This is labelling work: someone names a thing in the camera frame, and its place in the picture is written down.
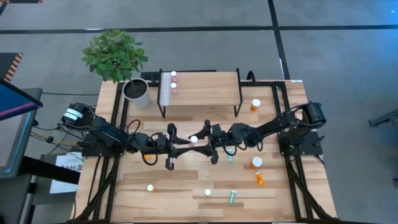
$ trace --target wooden table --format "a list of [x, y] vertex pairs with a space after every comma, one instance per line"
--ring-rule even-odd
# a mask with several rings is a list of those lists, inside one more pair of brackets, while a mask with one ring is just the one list
[[[302, 82], [286, 81], [290, 106], [307, 102]], [[163, 119], [156, 105], [157, 88], [150, 87], [151, 104], [142, 110], [129, 104], [127, 124], [133, 119], [141, 120], [140, 132], [166, 133], [168, 123], [174, 123], [178, 136], [187, 138], [201, 130], [205, 119], [212, 124], [220, 123], [224, 130], [231, 124], [243, 122], [259, 126], [275, 118], [275, 106], [269, 87], [242, 87], [243, 105], [241, 114], [235, 118], [234, 111], [225, 106], [174, 106]], [[111, 119], [116, 84], [104, 82], [98, 99], [96, 113], [108, 121]], [[261, 100], [256, 112], [249, 109], [253, 98]], [[119, 105], [117, 126], [120, 123], [123, 100]], [[228, 163], [228, 156], [218, 150], [220, 159], [212, 165], [210, 158], [199, 153], [188, 152], [174, 160], [175, 170], [165, 169], [166, 156], [159, 156], [155, 166], [143, 163], [140, 154], [129, 154], [121, 158], [116, 192], [113, 202], [112, 222], [270, 222], [292, 221], [294, 211], [290, 196], [284, 158], [279, 153], [276, 134], [264, 139], [264, 149], [239, 150]], [[259, 169], [264, 186], [259, 186], [249, 161], [259, 156], [263, 165]], [[86, 207], [87, 196], [97, 158], [84, 161], [76, 193], [77, 214]], [[336, 216], [324, 166], [314, 156], [302, 156], [309, 191], [327, 213]], [[94, 192], [99, 181], [98, 170]], [[146, 190], [153, 184], [155, 192]], [[205, 189], [212, 195], [205, 196]], [[235, 204], [229, 205], [230, 190], [237, 191]], [[298, 190], [302, 216], [305, 207]], [[106, 200], [101, 205], [100, 218], [104, 217]]]
[[[162, 72], [158, 99], [159, 107], [238, 106], [241, 104], [238, 71], [177, 72], [177, 93], [171, 91], [171, 79], [170, 72]], [[160, 111], [162, 116], [165, 117], [162, 108], [160, 108]]]

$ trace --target white paper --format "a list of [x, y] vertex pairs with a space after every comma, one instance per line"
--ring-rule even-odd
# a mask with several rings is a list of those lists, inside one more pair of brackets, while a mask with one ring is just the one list
[[[57, 156], [57, 161], [55, 162], [56, 166], [64, 167], [67, 169], [75, 170], [77, 172], [81, 172], [81, 168], [83, 167], [83, 158], [80, 152], [72, 152], [66, 155]], [[50, 194], [59, 194], [65, 192], [75, 192], [77, 190], [76, 184], [69, 184], [57, 180], [52, 180]]]

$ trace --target gray floor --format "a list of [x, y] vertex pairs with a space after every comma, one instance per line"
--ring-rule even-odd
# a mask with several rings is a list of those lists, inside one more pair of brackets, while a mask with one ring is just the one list
[[[10, 4], [1, 30], [102, 27], [269, 26], [267, 1], [45, 0]], [[398, 3], [377, 0], [274, 0], [280, 26], [398, 24]], [[149, 57], [146, 71], [253, 70], [257, 78], [281, 79], [273, 31], [134, 33]], [[319, 130], [326, 171], [341, 219], [398, 220], [398, 141], [389, 125], [368, 119], [398, 108], [398, 30], [282, 31], [291, 79], [304, 81], [309, 100], [323, 103], [328, 123]], [[97, 93], [101, 79], [80, 61], [93, 34], [0, 35], [0, 52], [23, 52], [13, 79], [20, 88]], [[73, 102], [96, 104], [95, 96], [42, 98], [37, 120], [54, 127]], [[45, 133], [59, 139], [60, 133]], [[32, 139], [27, 155], [51, 146]], [[70, 204], [38, 209], [34, 223], [62, 222]]]

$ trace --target white pot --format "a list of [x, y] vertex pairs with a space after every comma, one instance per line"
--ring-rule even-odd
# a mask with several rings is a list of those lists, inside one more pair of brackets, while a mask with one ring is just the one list
[[123, 85], [123, 89], [122, 89], [123, 96], [124, 96], [126, 99], [128, 99], [130, 102], [132, 102], [137, 108], [143, 109], [143, 108], [145, 108], [146, 106], [148, 106], [149, 103], [150, 103], [150, 97], [149, 97], [149, 91], [148, 91], [148, 90], [149, 90], [148, 83], [147, 83], [145, 80], [143, 80], [142, 78], [132, 78], [131, 80], [133, 80], [133, 81], [134, 81], [134, 80], [139, 80], [139, 81], [144, 82], [145, 85], [147, 86], [147, 90], [145, 91], [145, 93], [144, 93], [142, 96], [140, 96], [140, 97], [138, 97], [138, 98], [135, 98], [135, 99], [130, 98], [130, 97], [126, 96], [126, 94], [124, 94], [124, 88], [125, 88], [126, 85], [129, 83], [129, 82], [126, 82], [126, 83]]

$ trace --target green leaves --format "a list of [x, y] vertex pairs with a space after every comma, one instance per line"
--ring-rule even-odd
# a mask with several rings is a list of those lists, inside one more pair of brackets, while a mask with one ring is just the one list
[[96, 72], [104, 81], [120, 82], [132, 77], [132, 72], [139, 72], [148, 61], [145, 50], [136, 48], [143, 45], [133, 36], [117, 29], [107, 30], [94, 36], [90, 46], [83, 49], [81, 59], [89, 66], [90, 72]]

